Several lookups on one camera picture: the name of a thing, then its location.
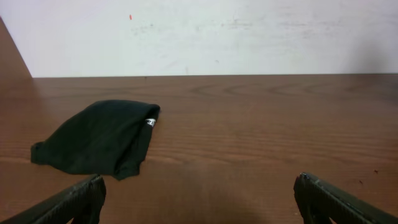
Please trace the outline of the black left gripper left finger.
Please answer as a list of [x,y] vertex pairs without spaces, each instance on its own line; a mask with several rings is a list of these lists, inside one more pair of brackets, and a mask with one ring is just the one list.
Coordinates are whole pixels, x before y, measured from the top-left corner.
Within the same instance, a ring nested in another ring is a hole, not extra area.
[[98,224],[105,198],[104,179],[95,174],[1,223]]

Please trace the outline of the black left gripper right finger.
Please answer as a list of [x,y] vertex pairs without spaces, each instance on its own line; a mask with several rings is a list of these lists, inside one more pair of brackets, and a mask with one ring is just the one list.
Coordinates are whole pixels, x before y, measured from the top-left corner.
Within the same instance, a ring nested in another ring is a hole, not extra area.
[[294,197],[304,224],[397,223],[397,217],[310,173],[302,172],[296,178]]

